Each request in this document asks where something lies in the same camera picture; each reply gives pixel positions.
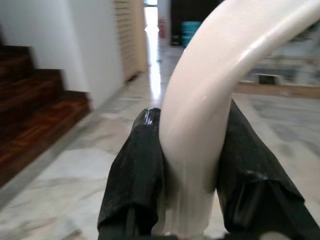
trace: white wall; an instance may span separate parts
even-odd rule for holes
[[[124,84],[112,0],[69,0],[69,9],[94,105]]]
[[[33,47],[37,68],[64,69],[68,89],[88,90],[64,0],[2,0],[0,24],[5,44]]]
[[[112,0],[1,0],[7,45],[31,46],[38,68],[64,69],[69,90],[98,107],[123,85]]]

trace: wooden baseboard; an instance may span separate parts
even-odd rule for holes
[[[235,87],[234,92],[241,94],[320,99],[320,87],[318,86],[267,85],[240,82]]]

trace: hallway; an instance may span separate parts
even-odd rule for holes
[[[128,83],[0,191],[0,239],[97,239],[110,166],[136,116],[148,107],[161,108],[183,53],[180,47],[158,41],[156,26],[147,26],[146,31],[149,73]],[[233,99],[278,157],[320,224],[320,100],[247,94],[234,94]],[[205,234],[217,238],[224,232],[216,196]]]

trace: blue barrel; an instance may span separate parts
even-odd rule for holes
[[[186,47],[200,27],[200,21],[182,22],[182,46]]]

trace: wooden staircase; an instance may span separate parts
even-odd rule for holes
[[[59,70],[35,69],[28,47],[0,45],[0,187],[89,112]]]

